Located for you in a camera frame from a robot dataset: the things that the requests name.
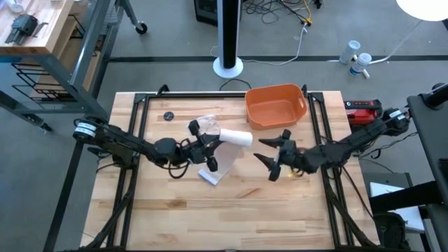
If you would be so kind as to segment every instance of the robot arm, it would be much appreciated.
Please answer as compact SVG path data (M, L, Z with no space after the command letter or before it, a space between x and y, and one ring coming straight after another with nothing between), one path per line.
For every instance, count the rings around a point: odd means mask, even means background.
M350 134L341 141L327 141L324 145L315 146L300 152L294 140L290 140L291 132L287 129L275 139L260 139L263 144L279 148L278 156L274 158L254 153L254 155L269 170L269 180L276 181L280 176L281 165L288 165L295 173L317 172L318 168L329 169L344 165L354 151L385 134L398 136L407 131L409 119L397 108L384 112L382 118L364 128Z
M111 153L113 161L118 164L132 165L135 163L135 153L140 153L162 168L166 165L179 167L206 162L211 172L218 170L214 151L222 141L219 135L200 134L196 120L190 122L188 129L197 140L191 142L184 139L180 143L173 138L163 138L152 144L93 117L76 120L75 125L73 137L77 141Z

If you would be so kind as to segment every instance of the concrete floor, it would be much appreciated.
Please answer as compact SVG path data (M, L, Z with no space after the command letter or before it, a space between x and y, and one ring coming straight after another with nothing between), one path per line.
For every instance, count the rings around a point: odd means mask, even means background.
M193 1L132 1L149 34L138 36L123 17L113 56L207 56L217 44L215 27L195 20ZM280 20L263 24L260 16L243 14L240 55L294 55L300 23L279 12ZM313 25L303 38L301 55L339 55L350 39L361 42L360 51L386 55L417 22L395 1L326 0L313 8ZM448 55L448 31L441 22L424 22L397 55ZM332 62L294 62L284 66L247 63L240 79L253 87L280 83L308 84L310 90L341 90L345 99L380 99L385 107L403 107L406 97L427 92L446 82L448 62L389 62L369 67L371 79L353 78L349 66ZM14 97L10 83L19 80L7 64L0 64L0 88ZM111 63L99 94L99 103L111 110L115 92L156 91L168 84L172 90L217 90L225 80L210 63ZM242 83L226 90L245 90ZM0 110L0 251L40 251L45 242L57 198L67 171L74 140L72 121L81 115L44 115L55 130L38 128ZM376 146L392 141L382 137ZM396 172L409 172L414 184L433 180L418 137L384 151L378 162ZM361 162L364 172L386 172ZM79 245L95 180L95 157L82 157L57 249Z

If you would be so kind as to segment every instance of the red power tool battery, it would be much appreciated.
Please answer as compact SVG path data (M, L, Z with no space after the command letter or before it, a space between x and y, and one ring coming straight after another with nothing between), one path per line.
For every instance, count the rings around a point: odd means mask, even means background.
M372 101L344 101L344 105L352 129L371 123L383 113L382 104L378 99Z

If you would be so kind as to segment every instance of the orange plastic basket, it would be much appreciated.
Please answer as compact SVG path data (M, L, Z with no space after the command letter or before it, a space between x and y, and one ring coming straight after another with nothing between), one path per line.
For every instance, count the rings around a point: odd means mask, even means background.
M253 88L245 99L247 119L254 130L294 125L307 112L307 103L296 84Z

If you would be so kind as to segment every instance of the wooden tabletop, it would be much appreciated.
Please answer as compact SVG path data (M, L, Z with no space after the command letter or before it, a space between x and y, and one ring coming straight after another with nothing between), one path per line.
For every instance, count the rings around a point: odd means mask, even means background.
M20 14L13 13L6 4L0 9L0 55L46 54L55 48L65 20L74 0L23 0L24 12L37 18L38 22L47 22L37 38L29 37L22 45L6 44L5 40L11 32L11 25Z
M324 92L334 139L350 134L340 92ZM127 130L134 93L117 93L110 123ZM174 113L166 122L163 114ZM193 249L331 249L328 211L321 173L288 178L282 169L277 182L267 180L266 167L253 153L274 156L276 150L262 145L259 138L273 138L283 128L253 131L246 123L244 99L157 99L150 101L145 140L163 137L182 140L190 137L188 122L199 116L216 114L221 128L252 131L253 146L236 160L234 167L212 186L192 166L179 180L166 170L141 158L136 185L129 250ZM315 145L312 122L307 113L288 127L297 146ZM101 165L110 163L105 160ZM351 158L347 170L368 204L363 175L357 159ZM119 169L108 167L96 178L81 245L86 245L101 230L111 215ZM349 213L361 230L378 244L375 224L363 209L355 190L345 175L341 177ZM339 233L345 241L342 221L337 214ZM121 234L121 220L117 235Z

